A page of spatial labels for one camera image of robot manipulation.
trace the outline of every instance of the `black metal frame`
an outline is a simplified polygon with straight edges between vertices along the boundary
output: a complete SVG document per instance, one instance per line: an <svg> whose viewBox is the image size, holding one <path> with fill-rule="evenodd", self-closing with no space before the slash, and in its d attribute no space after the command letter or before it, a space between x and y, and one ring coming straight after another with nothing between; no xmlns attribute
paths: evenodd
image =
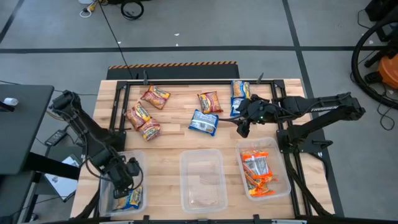
<svg viewBox="0 0 398 224"><path fill-rule="evenodd" d="M286 94L286 89L285 89L285 83L283 80L244 80L245 82L249 82L250 84L260 84L260 85L270 85L271 87L271 93L272 93L272 102L275 101L277 96L277 88L280 89L281 92L281 97L287 96ZM151 80L151 84L153 85L230 85L231 84L231 79L226 79L226 80ZM116 92L114 96L114 101L113 101L113 108L112 108L112 113L111 113L111 121L109 123L109 129L114 131L115 130L115 122L116 122L116 116L118 113L118 106L119 106L119 99L121 95L121 90L124 90L124 99L123 99L123 105L122 105L122 111L121 111L121 119L120 119L120 124L119 124L119 131L123 132L124 131L124 122L125 122L125 116L123 115L125 111L127 110L127 103L129 99L129 93L130 93L130 87L134 85L144 85L145 80L136 80L136 81L118 81L116 84ZM289 126L292 125L292 122L289 121L287 123ZM283 124L278 123L278 130L283 130ZM301 163L301 158L299 153L294 153L294 158L295 158L295 163L296 163L296 170L298 173L298 177L301 181L299 185L305 186L305 177L303 174L303 168L302 168L302 163ZM292 167L292 163L290 161L290 156L288 153L284 154L284 160L285 164L287 166ZM292 206L293 206L293 211L295 217L300 216L300 208L299 208L299 203L297 200L297 193L295 189L295 184L294 184L294 179L292 176L289 176L289 182L291 186L291 192L290 196L292 198ZM312 210L310 206L310 202L308 201L307 197L302 194L303 196L303 201L304 201L304 207L305 207L305 214L306 215L312 215Z"/></svg>

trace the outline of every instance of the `empty plastic container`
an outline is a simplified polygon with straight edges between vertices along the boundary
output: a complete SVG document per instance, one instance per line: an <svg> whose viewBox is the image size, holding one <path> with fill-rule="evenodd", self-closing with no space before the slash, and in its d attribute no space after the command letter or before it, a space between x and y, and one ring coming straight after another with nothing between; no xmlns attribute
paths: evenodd
<svg viewBox="0 0 398 224"><path fill-rule="evenodd" d="M268 153L266 158L267 165L272 171L273 176L277 181L271 181L267 183L267 188L275 191L272 195L265 195L263 197L252 197L249 193L246 178L243 172L243 165L241 159L241 153L249 150L261 150ZM241 170L243 187L246 195L253 201L267 200L272 198L278 198L286 196L290 193L290 183L287 178L285 164L280 155L278 145L273 138L262 138L256 141L241 141L236 145L236 157L238 158L239 168Z"/></svg>
<svg viewBox="0 0 398 224"><path fill-rule="evenodd" d="M217 149L180 155L181 206L187 213L218 212L228 206L223 156Z"/></svg>
<svg viewBox="0 0 398 224"><path fill-rule="evenodd" d="M101 180L101 188L99 195L99 214L102 217L112 217L116 215L129 215L136 214L142 212L147 206L147 182L146 182L146 159L145 154L142 151L128 151L128 152L120 152L120 155L126 156L126 161L130 158L135 157L139 163L139 166L142 169L142 173L144 174L144 179L142 180L142 201L138 209L135 208L127 208L124 210L116 210L114 211L116 205L118 204L118 200L113 198L113 184L112 182ZM133 177L134 187L141 181L141 173L137 177Z"/></svg>

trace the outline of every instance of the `butcher block tabletop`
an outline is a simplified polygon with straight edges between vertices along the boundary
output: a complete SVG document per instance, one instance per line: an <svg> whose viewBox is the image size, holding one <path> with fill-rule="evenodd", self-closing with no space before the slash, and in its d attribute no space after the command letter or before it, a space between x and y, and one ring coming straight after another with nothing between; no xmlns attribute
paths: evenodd
<svg viewBox="0 0 398 224"><path fill-rule="evenodd" d="M304 96L300 79L285 79L284 81L288 96ZM116 80L102 81L99 88L93 119L102 128L109 128L117 82ZM126 130L125 151L141 150L146 155L147 172L144 175L147 181L147 206L141 213L117 216L113 217L113 220L142 220L144 215L149 215L151 220L252 219L254 214L259 214L260 218L294 218L290 194L260 202L253 202L247 198L236 157L235 147L240 141L264 137L276 138L276 124L252 124L248 138L243 139L236 132L235 124L220 121L213 137L188 129L193 112L195 109L200 110L197 94L217 91L221 108L224 110L218 115L220 118L230 118L230 85L158 85L161 90L171 93L162 110L140 100L148 87L147 85L132 86L127 108L141 102L150 116L160 123L161 135L145 142L140 133L132 128L128 119L124 125L126 129L132 128ZM262 98L272 98L270 85L251 85L250 91ZM121 90L115 128L120 122L123 96L124 90ZM302 124L309 120L310 116L306 114L296 119L294 123ZM218 149L223 156L228 206L220 212L185 213L182 210L180 154L183 151L195 149ZM328 212L333 213L333 204L322 162L305 153L301 154L301 161L308 189ZM77 216L88 204L98 189L98 181L85 166L81 168L71 217ZM303 200L297 186L296 191L300 211L304 214Z"/></svg>

